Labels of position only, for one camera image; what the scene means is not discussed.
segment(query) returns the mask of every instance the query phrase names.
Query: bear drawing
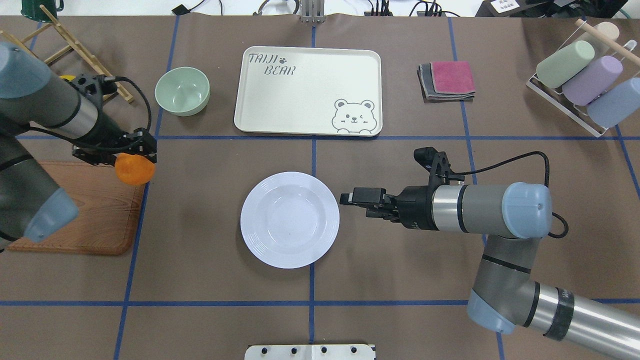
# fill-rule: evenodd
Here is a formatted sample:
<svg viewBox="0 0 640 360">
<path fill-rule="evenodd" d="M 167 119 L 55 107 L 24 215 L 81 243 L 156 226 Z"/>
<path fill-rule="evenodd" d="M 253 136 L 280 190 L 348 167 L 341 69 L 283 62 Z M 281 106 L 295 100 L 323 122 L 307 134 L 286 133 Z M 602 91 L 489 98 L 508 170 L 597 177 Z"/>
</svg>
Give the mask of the bear drawing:
<svg viewBox="0 0 640 360">
<path fill-rule="evenodd" d="M 378 122 L 373 117 L 373 102 L 347 102 L 339 99 L 335 102 L 335 115 L 332 124 L 338 134 L 371 134 Z"/>
</svg>

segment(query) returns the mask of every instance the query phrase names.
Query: cup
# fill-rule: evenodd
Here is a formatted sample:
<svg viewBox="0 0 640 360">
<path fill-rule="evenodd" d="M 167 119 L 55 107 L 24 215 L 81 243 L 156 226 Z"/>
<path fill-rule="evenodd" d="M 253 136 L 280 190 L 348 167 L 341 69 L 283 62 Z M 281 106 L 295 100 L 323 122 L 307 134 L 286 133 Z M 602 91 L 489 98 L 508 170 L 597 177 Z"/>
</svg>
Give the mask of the cup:
<svg viewBox="0 0 640 360">
<path fill-rule="evenodd" d="M 631 78 L 587 106 L 587 114 L 602 127 L 613 127 L 640 108 L 640 78 Z"/>
<path fill-rule="evenodd" d="M 620 60 L 603 56 L 564 83 L 562 91 L 572 103 L 585 106 L 613 85 L 622 70 Z"/>
<path fill-rule="evenodd" d="M 538 79 L 545 86 L 559 88 L 584 69 L 594 56 L 593 46 L 586 41 L 569 44 L 538 64 Z"/>
<path fill-rule="evenodd" d="M 618 29 L 617 26 L 615 26 L 614 24 L 608 21 L 601 22 L 596 26 L 594 26 L 594 28 L 598 30 L 601 34 L 603 34 L 605 37 L 613 41 L 616 41 L 620 36 L 620 29 Z M 591 46 L 593 46 L 593 49 L 595 50 L 595 53 L 596 53 L 595 55 L 596 58 L 603 56 L 604 54 L 607 53 L 607 51 L 609 51 L 609 46 L 607 44 L 603 43 L 602 41 L 595 38 L 593 35 L 589 33 L 584 33 L 580 35 L 580 37 L 578 37 L 578 39 L 576 39 L 574 42 L 580 41 L 580 40 L 586 41 L 589 44 L 591 44 Z"/>
<path fill-rule="evenodd" d="M 51 19 L 41 9 L 40 5 L 44 5 L 45 8 L 55 17 L 58 18 L 58 12 L 61 12 L 65 8 L 64 0 L 60 0 L 60 7 L 56 7 L 56 0 L 22 0 L 22 10 L 20 13 L 27 19 L 51 22 Z"/>
</svg>

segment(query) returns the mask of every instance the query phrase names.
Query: white plate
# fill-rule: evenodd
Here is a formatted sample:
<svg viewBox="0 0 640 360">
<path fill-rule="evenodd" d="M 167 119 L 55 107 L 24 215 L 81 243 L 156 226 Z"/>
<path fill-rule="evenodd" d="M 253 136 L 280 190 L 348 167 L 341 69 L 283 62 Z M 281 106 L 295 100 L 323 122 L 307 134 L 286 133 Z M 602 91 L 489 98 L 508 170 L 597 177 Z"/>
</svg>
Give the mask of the white plate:
<svg viewBox="0 0 640 360">
<path fill-rule="evenodd" d="M 382 129 L 380 56 L 252 46 L 243 54 L 234 124 L 258 133 L 374 136 Z"/>
<path fill-rule="evenodd" d="M 247 196 L 240 215 L 244 242 L 253 255 L 285 269 L 318 260 L 333 244 L 339 224 L 331 191 L 301 172 L 262 180 Z"/>
</svg>

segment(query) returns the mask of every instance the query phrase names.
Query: yellow object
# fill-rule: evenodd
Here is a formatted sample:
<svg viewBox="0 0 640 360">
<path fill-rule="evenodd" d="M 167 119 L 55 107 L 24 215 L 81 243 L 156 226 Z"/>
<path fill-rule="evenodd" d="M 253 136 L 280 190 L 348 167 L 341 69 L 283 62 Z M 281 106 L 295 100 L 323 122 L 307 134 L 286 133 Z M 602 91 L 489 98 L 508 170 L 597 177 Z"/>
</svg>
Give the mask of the yellow object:
<svg viewBox="0 0 640 360">
<path fill-rule="evenodd" d="M 144 156 L 121 153 L 116 158 L 116 175 L 125 184 L 142 185 L 151 180 L 156 164 Z"/>
</svg>

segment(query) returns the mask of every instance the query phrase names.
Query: green mug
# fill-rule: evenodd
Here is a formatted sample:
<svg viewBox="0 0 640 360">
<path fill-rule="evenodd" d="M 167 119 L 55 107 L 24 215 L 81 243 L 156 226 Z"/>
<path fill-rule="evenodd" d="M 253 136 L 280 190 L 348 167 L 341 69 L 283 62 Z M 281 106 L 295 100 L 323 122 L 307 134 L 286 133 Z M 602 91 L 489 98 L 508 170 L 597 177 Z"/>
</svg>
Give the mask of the green mug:
<svg viewBox="0 0 640 360">
<path fill-rule="evenodd" d="M 64 0 L 60 0 L 60 7 L 56 7 L 56 0 L 22 0 L 22 11 L 20 13 L 27 19 L 51 22 L 51 19 L 41 9 L 40 5 L 44 5 L 47 10 L 57 19 L 58 12 L 65 8 Z"/>
</svg>

